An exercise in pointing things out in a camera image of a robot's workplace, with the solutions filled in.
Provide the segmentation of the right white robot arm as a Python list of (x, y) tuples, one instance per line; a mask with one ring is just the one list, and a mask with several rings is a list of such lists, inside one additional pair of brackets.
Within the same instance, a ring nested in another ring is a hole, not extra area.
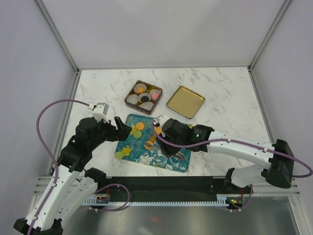
[(248, 185), (267, 182), (277, 188), (290, 188), (293, 174), (293, 153), (284, 140), (260, 143), (235, 138), (205, 125), (188, 126), (161, 115), (154, 125), (161, 133), (157, 142), (167, 157), (185, 148), (192, 152), (210, 152), (236, 157), (252, 164), (230, 168), (224, 179), (224, 189), (235, 193)]

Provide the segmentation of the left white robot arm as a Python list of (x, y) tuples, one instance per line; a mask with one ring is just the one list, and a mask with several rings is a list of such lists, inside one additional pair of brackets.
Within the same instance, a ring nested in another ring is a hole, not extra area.
[(106, 141), (124, 141), (131, 132), (120, 117), (114, 118), (116, 126), (94, 117), (80, 120), (72, 136), (61, 151), (56, 170), (33, 211), (17, 219), (14, 229), (23, 235), (61, 235), (63, 227), (93, 193), (106, 190), (106, 174), (90, 168), (81, 183), (70, 195), (69, 188), (83, 172), (92, 158), (92, 152)]

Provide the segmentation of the orange dotted cookie packed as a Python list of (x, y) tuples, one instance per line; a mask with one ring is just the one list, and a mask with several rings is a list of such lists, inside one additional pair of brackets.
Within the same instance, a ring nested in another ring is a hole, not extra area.
[(141, 94), (141, 93), (143, 93), (145, 90), (144, 90), (143, 87), (138, 87), (136, 91), (137, 91), (138, 94)]

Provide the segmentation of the gold tin lid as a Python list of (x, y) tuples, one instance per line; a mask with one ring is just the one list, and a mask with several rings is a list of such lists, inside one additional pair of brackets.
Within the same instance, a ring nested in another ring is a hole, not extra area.
[(187, 87), (180, 86), (170, 97), (166, 106), (178, 114), (192, 119), (204, 101), (204, 96)]

